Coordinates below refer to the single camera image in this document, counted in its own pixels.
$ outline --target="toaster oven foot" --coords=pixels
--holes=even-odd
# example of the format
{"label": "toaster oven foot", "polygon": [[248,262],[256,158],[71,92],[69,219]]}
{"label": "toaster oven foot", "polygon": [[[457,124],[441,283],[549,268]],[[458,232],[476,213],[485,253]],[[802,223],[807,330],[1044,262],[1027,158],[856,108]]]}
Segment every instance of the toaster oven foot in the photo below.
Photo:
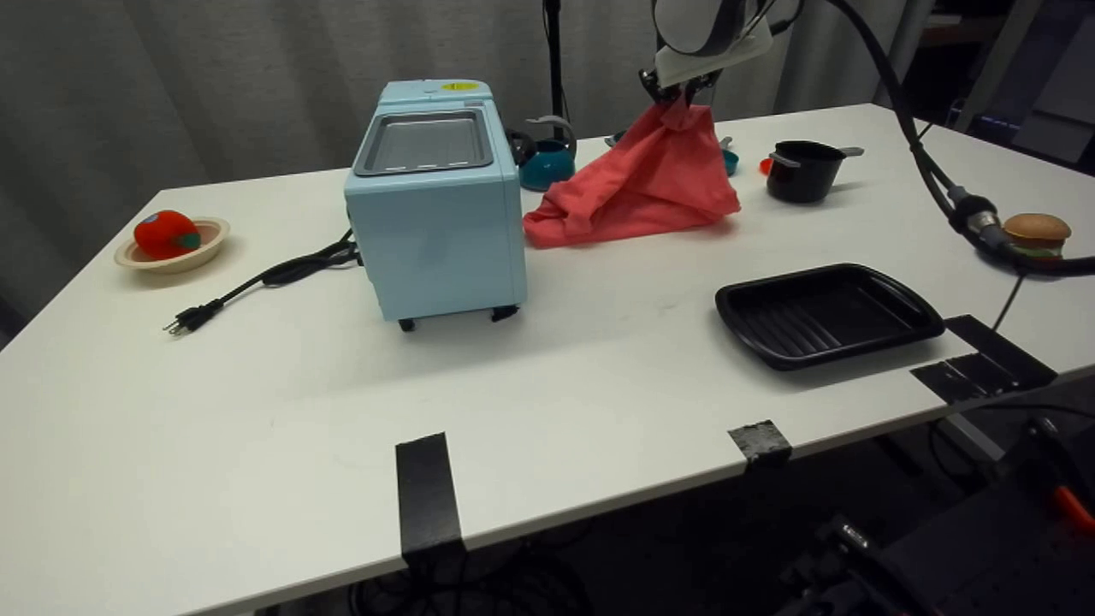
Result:
{"label": "toaster oven foot", "polygon": [[517,306],[500,306],[500,310],[491,312],[491,323],[502,323],[511,315],[517,315]]}

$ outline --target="white table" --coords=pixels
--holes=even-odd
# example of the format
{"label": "white table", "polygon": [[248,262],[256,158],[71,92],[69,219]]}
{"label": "white table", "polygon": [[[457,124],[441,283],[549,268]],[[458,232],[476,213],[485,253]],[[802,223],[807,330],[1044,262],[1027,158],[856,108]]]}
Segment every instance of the white table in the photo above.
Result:
{"label": "white table", "polygon": [[[531,250],[520,318],[381,323],[359,272],[259,290],[187,340],[174,312],[331,242],[346,173],[162,191],[234,247],[186,283],[112,264],[132,227],[4,348],[0,614],[243,611],[400,569],[394,445],[449,435],[467,543],[738,475],[730,427],[775,421],[795,454],[941,411],[911,367],[962,340],[777,376],[737,348],[721,283],[856,262],[941,315],[994,323],[1010,276],[927,202],[878,108],[725,124],[744,213],[725,232]],[[864,144],[824,209],[765,195],[783,138]],[[1054,209],[1095,253],[1095,181],[947,134],[931,151],[1004,213]],[[1008,332],[1067,375],[1095,360],[1095,280],[1027,283]]]}

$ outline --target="floor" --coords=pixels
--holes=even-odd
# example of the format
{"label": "floor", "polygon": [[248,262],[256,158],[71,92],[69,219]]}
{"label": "floor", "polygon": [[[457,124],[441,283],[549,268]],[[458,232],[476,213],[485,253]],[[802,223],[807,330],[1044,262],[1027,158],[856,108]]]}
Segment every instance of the floor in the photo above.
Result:
{"label": "floor", "polygon": [[960,454],[931,451],[927,435],[914,427],[758,468],[268,616],[771,616],[792,592],[781,571],[830,519],[848,517],[871,537],[895,541],[962,500]]}

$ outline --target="red towel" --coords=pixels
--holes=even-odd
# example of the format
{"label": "red towel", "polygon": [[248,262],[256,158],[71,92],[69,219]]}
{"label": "red towel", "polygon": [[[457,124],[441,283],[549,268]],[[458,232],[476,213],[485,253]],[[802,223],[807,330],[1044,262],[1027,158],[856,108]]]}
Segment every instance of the red towel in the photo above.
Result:
{"label": "red towel", "polygon": [[725,181],[710,108],[653,108],[627,138],[555,181],[541,209],[524,216],[531,247],[574,247],[652,232],[720,227],[738,213]]}

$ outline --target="light blue toaster oven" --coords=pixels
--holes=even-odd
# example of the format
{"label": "light blue toaster oven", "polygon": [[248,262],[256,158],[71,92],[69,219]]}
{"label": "light blue toaster oven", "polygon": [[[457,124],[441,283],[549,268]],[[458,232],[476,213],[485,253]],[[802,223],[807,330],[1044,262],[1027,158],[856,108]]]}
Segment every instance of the light blue toaster oven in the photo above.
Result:
{"label": "light blue toaster oven", "polygon": [[346,181],[356,250],[387,323],[524,302],[520,174],[485,83],[381,92]]}

